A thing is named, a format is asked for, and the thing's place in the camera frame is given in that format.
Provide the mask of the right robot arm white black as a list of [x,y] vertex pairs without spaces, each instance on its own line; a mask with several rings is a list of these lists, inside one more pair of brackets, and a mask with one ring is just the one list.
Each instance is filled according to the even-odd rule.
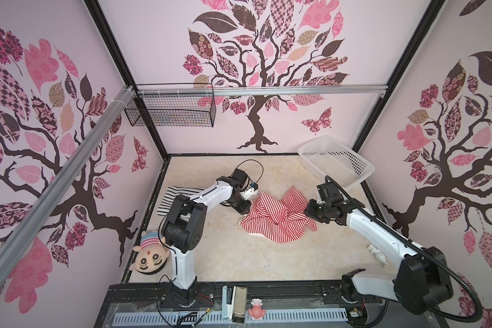
[[438,249],[423,248],[396,234],[332,181],[318,185],[317,190],[320,199],[308,202],[304,210],[307,217],[358,232],[397,269],[391,276],[376,276],[365,269],[345,273],[341,291],[347,302],[371,295],[396,301],[412,314],[423,314],[452,298],[450,274],[438,266],[446,262]]

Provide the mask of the red white striped tank top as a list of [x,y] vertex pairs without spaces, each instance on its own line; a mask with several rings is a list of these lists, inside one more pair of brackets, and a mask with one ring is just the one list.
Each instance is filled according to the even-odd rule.
[[250,235],[284,244],[299,240],[306,230],[317,231],[317,223],[304,214],[308,200],[292,186],[278,200],[265,192],[251,203],[250,213],[239,224]]

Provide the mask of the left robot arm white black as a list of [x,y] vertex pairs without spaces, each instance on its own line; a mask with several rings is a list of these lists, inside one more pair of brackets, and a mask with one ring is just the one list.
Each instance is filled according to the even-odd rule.
[[250,212],[251,199],[257,194],[258,183],[236,168],[231,176],[218,178],[197,194],[174,198],[161,234],[165,237],[165,246],[172,252],[173,293],[181,303],[187,306],[195,300],[194,249],[202,240],[208,212],[225,203],[238,214],[246,215]]

